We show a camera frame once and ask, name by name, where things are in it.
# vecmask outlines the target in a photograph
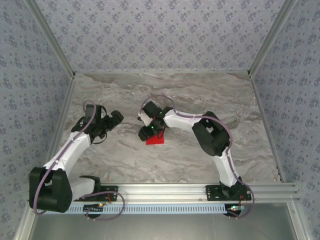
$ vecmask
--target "marble surface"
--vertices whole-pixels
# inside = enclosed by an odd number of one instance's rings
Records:
[[[233,135],[232,158],[247,182],[279,181],[248,74],[227,73],[86,73],[77,74],[61,145],[72,126],[84,115],[82,104],[91,100],[109,111],[118,110],[123,122],[106,141],[91,145],[71,171],[70,179],[94,175],[103,183],[217,183],[218,170],[191,132],[165,131],[165,144],[146,145],[138,137],[142,101],[150,93],[172,97],[179,111],[214,112]],[[153,100],[170,106],[166,99]]]

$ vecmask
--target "patterned wallpaper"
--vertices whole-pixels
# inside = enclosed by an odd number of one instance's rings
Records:
[[[320,239],[320,2],[299,0],[255,78],[288,182]]]
[[[30,170],[43,164],[68,77],[23,0],[0,4],[0,239],[11,240]]]
[[[283,0],[36,0],[73,70],[247,70]]]

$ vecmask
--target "purple cable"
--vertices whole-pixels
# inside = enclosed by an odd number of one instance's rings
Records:
[[[88,102],[90,102],[90,101],[85,101],[85,102],[83,103],[83,109],[84,109],[86,103],[88,103]],[[42,214],[44,214],[44,213],[46,212],[46,211],[42,211],[42,212],[38,212],[38,211],[37,211],[37,203],[38,203],[38,197],[39,197],[40,189],[42,188],[43,184],[45,183],[46,178],[48,177],[49,173],[50,173],[51,170],[54,168],[54,166],[55,166],[56,164],[58,164],[58,161],[59,161],[60,158],[65,154],[65,152],[66,152],[67,149],[70,147],[70,145],[74,142],[74,140],[76,140],[76,139],[80,136],[80,134],[82,134],[82,133],[89,127],[89,125],[91,124],[91,122],[92,122],[92,121],[94,120],[94,118],[95,118],[96,109],[97,109],[96,105],[93,104],[93,114],[92,114],[89,122],[84,126],[84,128],[83,128],[81,131],[78,132],[77,135],[74,136],[73,139],[71,139],[71,140],[68,142],[68,144],[67,144],[67,145],[65,146],[65,148],[60,152],[60,154],[58,155],[58,157],[56,158],[56,160],[51,164],[51,166],[48,168],[48,170],[45,172],[44,176],[42,177],[42,179],[41,179],[41,181],[40,181],[40,183],[39,183],[39,185],[38,185],[38,187],[37,187],[37,189],[36,189],[36,191],[35,191],[34,200],[33,200],[33,211],[34,211],[35,215],[42,215]]]
[[[122,199],[122,202],[123,202],[121,211],[117,215],[115,215],[113,217],[110,217],[110,218],[91,218],[91,217],[89,217],[89,212],[90,212],[91,208],[89,208],[86,211],[86,214],[85,214],[87,219],[88,220],[92,220],[92,221],[97,221],[97,222],[106,222],[106,221],[114,220],[114,219],[120,217],[120,215],[122,214],[122,212],[126,208],[126,201],[125,201],[124,196],[122,196],[119,192],[117,192],[117,191],[101,191],[101,192],[96,192],[96,193],[91,193],[91,194],[84,195],[82,198],[94,197],[94,196],[101,195],[101,194],[116,194],[116,195],[120,196],[121,199]]]
[[[142,108],[144,107],[144,105],[146,104],[146,102],[147,102],[149,99],[153,98],[153,97],[162,97],[162,98],[165,98],[165,99],[170,100],[170,102],[172,103],[173,111],[174,111],[174,113],[175,113],[177,116],[180,116],[180,117],[182,117],[182,118],[187,118],[187,119],[210,119],[210,120],[212,120],[212,121],[220,124],[220,125],[224,128],[224,130],[228,133],[229,138],[230,138],[230,145],[229,145],[228,148],[226,149],[225,154],[226,154],[226,157],[227,157],[227,159],[228,159],[228,163],[229,163],[230,169],[231,169],[232,174],[233,174],[233,176],[235,177],[235,179],[236,179],[239,183],[241,183],[242,185],[246,186],[246,187],[249,189],[249,191],[250,191],[250,193],[251,193],[251,195],[252,195],[252,206],[251,206],[251,208],[249,209],[249,211],[247,211],[247,212],[246,212],[244,215],[242,215],[242,216],[236,216],[236,218],[242,219],[242,218],[248,216],[248,215],[252,212],[252,210],[254,209],[254,205],[255,205],[255,195],[254,195],[254,192],[252,191],[251,187],[250,187],[248,184],[244,183],[241,179],[239,179],[239,177],[236,175],[235,170],[234,170],[234,168],[233,168],[233,166],[232,166],[231,159],[230,159],[230,157],[229,157],[229,151],[230,151],[230,148],[231,148],[231,146],[232,146],[232,144],[233,144],[233,142],[234,142],[234,139],[233,139],[233,137],[232,137],[232,134],[231,134],[228,126],[227,126],[226,124],[224,124],[223,122],[221,122],[219,119],[216,119],[216,118],[214,118],[214,117],[212,117],[212,116],[203,116],[203,115],[201,115],[201,116],[189,116],[189,115],[183,115],[183,114],[181,114],[181,113],[179,113],[179,112],[177,111],[175,102],[174,102],[170,97],[168,97],[168,96],[166,96],[166,95],[164,95],[164,94],[150,94],[150,95],[143,101],[143,103],[142,103],[142,105],[141,105],[141,107],[140,107],[139,113],[142,112]]]

